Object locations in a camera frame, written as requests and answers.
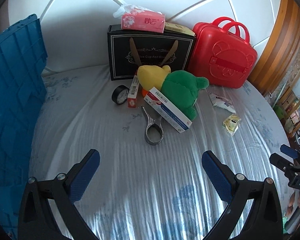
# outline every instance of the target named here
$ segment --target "blue plastic crate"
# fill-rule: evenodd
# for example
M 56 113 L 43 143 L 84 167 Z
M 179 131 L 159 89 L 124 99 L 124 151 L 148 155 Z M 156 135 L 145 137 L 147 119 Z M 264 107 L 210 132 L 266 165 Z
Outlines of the blue plastic crate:
M 40 76 L 46 60 L 35 14 L 0 34 L 0 223 L 14 239 L 34 127 L 46 94 Z

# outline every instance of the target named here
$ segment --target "green plush toy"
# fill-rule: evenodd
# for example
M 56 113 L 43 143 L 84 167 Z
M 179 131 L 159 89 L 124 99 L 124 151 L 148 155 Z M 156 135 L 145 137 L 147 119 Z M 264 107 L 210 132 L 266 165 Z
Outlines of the green plush toy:
M 155 87 L 161 91 L 191 121 L 197 113 L 194 104 L 200 89 L 206 89 L 209 81 L 205 77 L 196 77 L 184 70 L 171 73 L 170 67 L 143 65 L 138 68 L 139 82 L 149 91 Z

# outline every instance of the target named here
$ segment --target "wooden frame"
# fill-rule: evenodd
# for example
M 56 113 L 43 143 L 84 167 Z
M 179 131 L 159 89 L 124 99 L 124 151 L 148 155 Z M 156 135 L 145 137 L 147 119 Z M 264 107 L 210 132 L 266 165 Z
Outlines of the wooden frame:
M 294 0 L 281 0 L 269 41 L 248 80 L 265 95 L 273 92 L 300 47 L 300 8 Z
M 297 83 L 297 81 L 299 80 L 300 78 L 300 70 L 297 74 L 297 76 L 293 79 L 292 83 L 289 85 L 289 88 L 284 92 L 284 94 L 280 97 L 279 99 L 279 103 L 280 104 L 283 104 L 283 102 L 285 100 L 287 100 L 287 98 L 289 97 L 289 95 L 291 94 L 292 92 L 292 88 L 295 86 L 295 84 Z
M 296 110 L 299 108 L 299 106 L 300 106 L 300 100 L 299 100 L 299 102 L 291 109 L 291 111 L 288 113 L 288 117 L 290 117 L 290 116 L 292 115 L 292 113 L 293 113 L 294 111 L 296 111 Z

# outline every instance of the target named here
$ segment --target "red mini suitcase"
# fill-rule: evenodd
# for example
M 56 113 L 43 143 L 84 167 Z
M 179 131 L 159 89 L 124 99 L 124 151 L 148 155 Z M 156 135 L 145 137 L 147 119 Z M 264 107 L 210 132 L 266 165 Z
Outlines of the red mini suitcase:
M 219 28 L 218 24 L 223 20 L 231 22 Z M 233 26 L 236 28 L 235 34 L 229 32 Z M 239 26 L 245 31 L 245 40 L 240 38 Z M 213 23 L 197 23 L 193 31 L 197 42 L 188 71 L 197 77 L 206 77 L 213 85 L 241 87 L 258 56 L 250 45 L 247 27 L 228 17 L 221 17 Z

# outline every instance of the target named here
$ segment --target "white headboard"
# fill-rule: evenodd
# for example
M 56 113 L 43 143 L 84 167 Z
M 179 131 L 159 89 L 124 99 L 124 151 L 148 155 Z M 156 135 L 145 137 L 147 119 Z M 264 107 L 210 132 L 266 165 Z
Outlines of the white headboard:
M 9 0 L 9 22 L 30 14 L 41 18 L 55 72 L 108 63 L 107 29 L 120 21 L 112 14 L 123 2 L 166 14 L 168 22 L 192 28 L 228 16 L 245 24 L 260 56 L 276 20 L 280 0 Z

